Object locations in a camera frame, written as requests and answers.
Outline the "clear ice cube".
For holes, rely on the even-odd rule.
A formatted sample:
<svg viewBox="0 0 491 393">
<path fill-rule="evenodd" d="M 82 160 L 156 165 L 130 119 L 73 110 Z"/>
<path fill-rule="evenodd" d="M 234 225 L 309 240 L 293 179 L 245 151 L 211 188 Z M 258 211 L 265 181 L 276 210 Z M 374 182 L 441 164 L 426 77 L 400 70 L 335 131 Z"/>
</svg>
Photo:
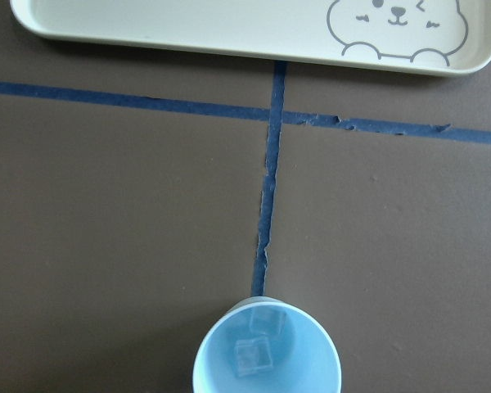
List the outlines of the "clear ice cube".
<svg viewBox="0 0 491 393">
<path fill-rule="evenodd" d="M 279 336 L 286 324 L 286 312 L 271 307 L 255 308 L 251 312 L 250 331 L 259 335 Z"/>
<path fill-rule="evenodd" d="M 271 342 L 267 337 L 238 340 L 234 345 L 234 366 L 238 377 L 248 377 L 274 369 Z"/>
</svg>

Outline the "light blue plastic cup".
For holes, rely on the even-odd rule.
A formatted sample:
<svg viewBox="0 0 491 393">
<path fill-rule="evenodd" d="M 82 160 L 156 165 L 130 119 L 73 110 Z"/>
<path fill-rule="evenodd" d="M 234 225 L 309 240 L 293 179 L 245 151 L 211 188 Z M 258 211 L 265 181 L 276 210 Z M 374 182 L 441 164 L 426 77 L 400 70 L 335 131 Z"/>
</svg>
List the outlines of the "light blue plastic cup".
<svg viewBox="0 0 491 393">
<path fill-rule="evenodd" d="M 251 312 L 259 307 L 286 312 L 279 336 L 250 331 Z M 238 377 L 234 345 L 254 337 L 270 340 L 274 369 Z M 192 371 L 194 392 L 339 392 L 341 385 L 340 358 L 322 325 L 303 310 L 266 296 L 238 302 L 214 324 L 200 344 Z"/>
</svg>

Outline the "cream bear serving tray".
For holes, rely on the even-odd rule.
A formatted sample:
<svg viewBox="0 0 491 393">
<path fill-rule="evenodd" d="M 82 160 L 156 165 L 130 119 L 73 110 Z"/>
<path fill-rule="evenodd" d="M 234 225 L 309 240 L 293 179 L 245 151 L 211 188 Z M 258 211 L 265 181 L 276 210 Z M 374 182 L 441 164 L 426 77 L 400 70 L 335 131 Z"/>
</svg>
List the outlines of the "cream bear serving tray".
<svg viewBox="0 0 491 393">
<path fill-rule="evenodd" d="M 491 62 L 491 1 L 13 1 L 38 36 L 421 75 Z"/>
</svg>

